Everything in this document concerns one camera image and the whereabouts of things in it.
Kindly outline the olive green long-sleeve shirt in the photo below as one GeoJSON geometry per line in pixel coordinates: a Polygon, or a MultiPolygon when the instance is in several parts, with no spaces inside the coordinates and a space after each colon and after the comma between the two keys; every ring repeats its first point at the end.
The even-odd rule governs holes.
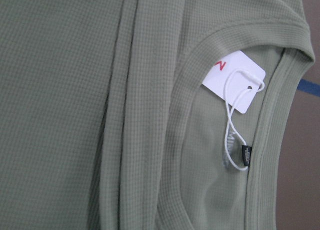
{"type": "Polygon", "coordinates": [[[314,63],[302,0],[0,0],[1,229],[276,229],[314,63]],[[242,51],[242,114],[203,80],[242,51]]]}

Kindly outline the white paper size tag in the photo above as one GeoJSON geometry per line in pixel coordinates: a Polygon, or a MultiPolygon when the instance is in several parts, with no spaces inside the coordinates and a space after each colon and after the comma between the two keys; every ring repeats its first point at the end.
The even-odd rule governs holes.
{"type": "Polygon", "coordinates": [[[202,84],[244,114],[257,92],[264,88],[266,72],[242,51],[215,63],[202,84]]]}

